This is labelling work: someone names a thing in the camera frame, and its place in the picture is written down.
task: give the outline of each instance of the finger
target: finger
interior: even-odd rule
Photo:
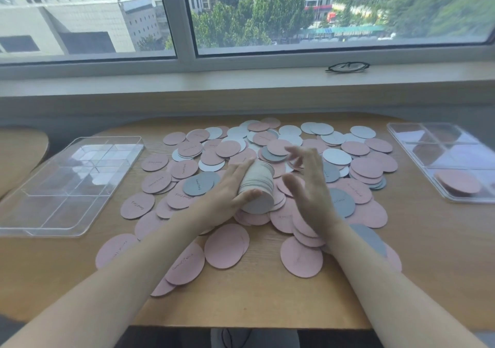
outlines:
[[[246,190],[246,191],[243,191],[241,194],[239,194],[237,197],[235,197],[232,200],[232,203],[234,204],[235,207],[241,208],[246,203],[249,203],[250,201],[254,201],[261,194],[262,194],[262,191],[259,189]]]

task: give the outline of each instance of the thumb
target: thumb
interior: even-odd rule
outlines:
[[[243,191],[241,194],[239,194],[237,197],[235,197],[232,200],[232,202],[235,207],[240,208],[243,207],[246,203],[249,203],[250,201],[254,201],[261,194],[262,192],[259,189],[246,190]]]
[[[282,176],[285,186],[294,196],[295,201],[301,201],[306,199],[306,191],[302,184],[297,180],[297,178],[292,174],[286,174]]]

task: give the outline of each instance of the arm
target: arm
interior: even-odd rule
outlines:
[[[398,273],[338,216],[314,150],[288,147],[304,164],[306,187],[284,183],[306,222],[324,239],[385,348],[485,347],[445,309]]]
[[[182,251],[202,231],[259,196],[259,190],[237,195],[251,164],[229,166],[194,205],[71,289],[3,347],[113,347]]]

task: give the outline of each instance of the window frame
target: window frame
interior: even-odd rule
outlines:
[[[163,0],[175,56],[168,50],[157,51],[150,58],[140,53],[81,57],[27,57],[0,63],[0,79],[53,78],[71,76],[156,75],[168,72],[193,72],[229,69],[269,69],[287,67],[327,67],[332,64],[362,61],[373,65],[441,63],[495,60],[495,31],[484,44],[393,44],[368,45],[363,42],[352,49],[338,44],[331,48],[300,48],[264,51],[266,47],[243,47],[249,53],[233,54],[229,49],[210,49],[198,53],[192,32],[189,0]]]

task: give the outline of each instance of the window sill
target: window sill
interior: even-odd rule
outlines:
[[[493,103],[495,62],[371,66],[365,72],[345,75],[324,70],[245,69],[0,81],[0,117]]]

